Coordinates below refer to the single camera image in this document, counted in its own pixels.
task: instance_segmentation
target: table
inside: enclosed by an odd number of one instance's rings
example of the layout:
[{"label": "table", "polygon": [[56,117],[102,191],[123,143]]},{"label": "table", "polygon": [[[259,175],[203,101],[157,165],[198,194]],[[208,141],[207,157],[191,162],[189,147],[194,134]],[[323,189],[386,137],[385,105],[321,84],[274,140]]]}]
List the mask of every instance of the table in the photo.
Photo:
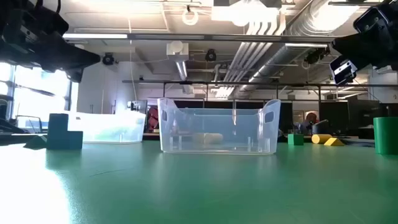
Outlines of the table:
[{"label": "table", "polygon": [[278,145],[272,156],[0,147],[0,223],[398,223],[398,157]]}]

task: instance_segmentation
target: clear plastic container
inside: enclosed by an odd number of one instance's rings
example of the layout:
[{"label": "clear plastic container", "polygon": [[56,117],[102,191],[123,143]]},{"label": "clear plastic container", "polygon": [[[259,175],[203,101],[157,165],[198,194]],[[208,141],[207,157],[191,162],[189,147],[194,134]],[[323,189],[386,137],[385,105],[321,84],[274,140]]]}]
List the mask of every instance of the clear plastic container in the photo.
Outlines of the clear plastic container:
[{"label": "clear plastic container", "polygon": [[136,111],[118,114],[68,113],[69,131],[83,131],[85,143],[141,142],[146,115]]},{"label": "clear plastic container", "polygon": [[164,152],[272,154],[276,152],[280,100],[259,110],[178,109],[158,99]]}]

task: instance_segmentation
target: green block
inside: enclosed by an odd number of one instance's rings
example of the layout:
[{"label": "green block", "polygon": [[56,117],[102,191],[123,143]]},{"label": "green block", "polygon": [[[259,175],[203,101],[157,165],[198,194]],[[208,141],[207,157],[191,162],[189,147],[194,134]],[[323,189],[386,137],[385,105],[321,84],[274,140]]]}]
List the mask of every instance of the green block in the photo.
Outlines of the green block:
[{"label": "green block", "polygon": [[303,146],[304,145],[304,135],[302,134],[288,134],[287,144],[292,146]]}]

